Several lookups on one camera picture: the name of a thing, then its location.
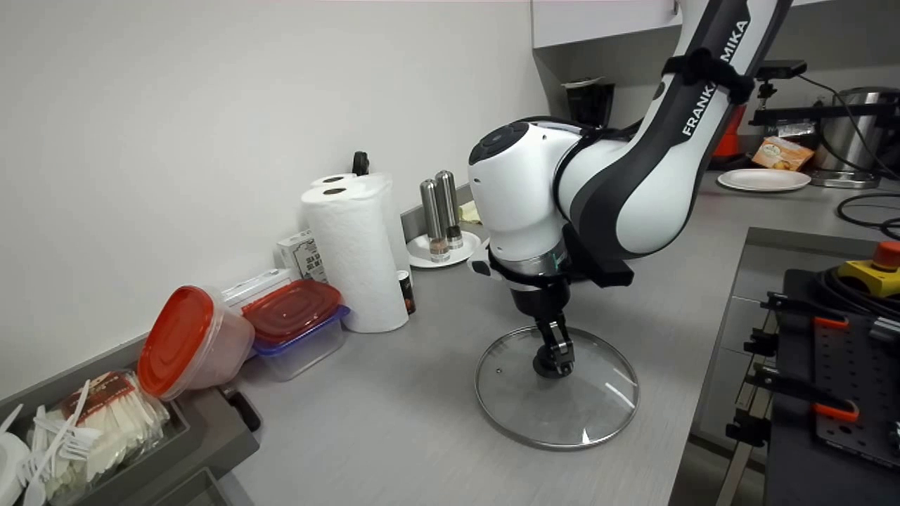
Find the gray countertop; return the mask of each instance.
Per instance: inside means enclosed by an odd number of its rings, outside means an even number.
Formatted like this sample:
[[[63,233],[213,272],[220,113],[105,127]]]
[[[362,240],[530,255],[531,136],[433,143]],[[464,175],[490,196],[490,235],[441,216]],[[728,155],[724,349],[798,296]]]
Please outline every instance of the gray countertop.
[[[569,321],[613,342],[641,383],[613,442],[583,453],[524,448],[485,422],[485,349],[530,321],[503,285],[467,266],[416,272],[420,316],[391,334],[348,334],[292,383],[247,373],[261,450],[235,476],[258,506],[589,506],[668,504],[748,228],[880,240],[836,220],[848,192],[752,196],[710,176],[683,235],[634,261],[637,285],[573,287]]]

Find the red lid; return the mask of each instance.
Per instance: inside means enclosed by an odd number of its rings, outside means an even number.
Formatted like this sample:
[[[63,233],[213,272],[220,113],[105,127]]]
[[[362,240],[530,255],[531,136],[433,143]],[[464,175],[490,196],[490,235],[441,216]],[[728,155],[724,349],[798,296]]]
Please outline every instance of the red lid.
[[[146,394],[164,397],[181,379],[204,346],[213,316],[218,303],[201,287],[181,287],[168,296],[137,359],[137,379]]]
[[[244,306],[256,339],[280,346],[319,325],[340,306],[340,292],[319,282],[292,282]]]
[[[876,266],[897,269],[900,266],[900,242],[879,242]]]

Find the food container lid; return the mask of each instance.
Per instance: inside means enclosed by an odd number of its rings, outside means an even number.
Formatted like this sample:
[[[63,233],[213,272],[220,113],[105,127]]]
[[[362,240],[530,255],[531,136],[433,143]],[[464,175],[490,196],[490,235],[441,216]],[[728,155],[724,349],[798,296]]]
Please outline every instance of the food container lid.
[[[330,325],[339,325],[343,317],[346,317],[346,306],[339,306],[332,316],[326,316],[325,321],[319,321],[313,328],[306,328],[303,334],[295,334],[292,339],[281,339],[281,342],[261,342],[261,339],[256,339],[253,342],[253,353],[256,356],[280,356],[280,353],[285,353],[285,352],[292,352],[292,346],[295,342],[301,342],[301,339],[316,339],[319,337],[319,332],[326,332]]]
[[[340,306],[340,292],[320,282],[292,282],[244,306],[244,317],[256,328],[256,342],[287,342]]]
[[[194,362],[218,317],[218,300],[201,287],[181,287],[150,328],[137,359],[140,389],[164,397]]]

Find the white cabinet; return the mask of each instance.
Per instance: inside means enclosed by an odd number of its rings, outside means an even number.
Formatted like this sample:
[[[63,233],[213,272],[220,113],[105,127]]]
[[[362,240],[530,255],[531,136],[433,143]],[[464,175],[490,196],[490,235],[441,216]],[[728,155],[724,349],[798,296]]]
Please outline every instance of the white cabinet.
[[[675,0],[531,0],[535,48],[682,26]]]

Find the cable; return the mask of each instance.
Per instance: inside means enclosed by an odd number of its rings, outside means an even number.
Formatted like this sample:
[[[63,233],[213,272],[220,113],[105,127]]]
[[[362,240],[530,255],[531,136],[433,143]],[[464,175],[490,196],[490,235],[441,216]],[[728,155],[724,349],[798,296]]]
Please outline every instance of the cable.
[[[810,75],[796,75],[796,78],[801,78],[801,82],[808,82],[808,84],[812,84],[812,88],[821,88],[821,91],[832,93],[832,102],[839,102],[839,108],[845,108],[848,116],[853,116],[849,105],[845,102],[845,96],[842,96],[836,88],[831,88],[831,84],[824,84],[824,82],[815,82],[815,78],[810,78]],[[849,120],[849,123],[853,123],[855,136],[862,138],[863,150],[867,150],[869,157],[872,157],[872,167],[869,167],[869,169],[863,169],[863,167],[859,167],[859,162],[849,162],[849,160],[824,138],[821,120],[815,120],[821,145],[824,145],[832,157],[839,157],[845,167],[853,167],[853,169],[859,169],[859,171],[887,175],[888,169],[880,162],[879,153],[872,150],[872,143],[869,143],[869,138],[863,136],[863,130],[859,127],[859,120]]]
[[[888,216],[888,220],[862,220],[862,216],[853,216],[848,214],[848,205],[853,203],[872,203],[872,200],[897,200],[900,203],[900,195],[859,195],[859,196],[848,196],[839,203],[836,214],[839,220],[845,221],[853,221],[853,226],[862,226],[862,228],[879,228],[880,233],[887,233],[888,240],[897,240],[900,242],[900,216]]]

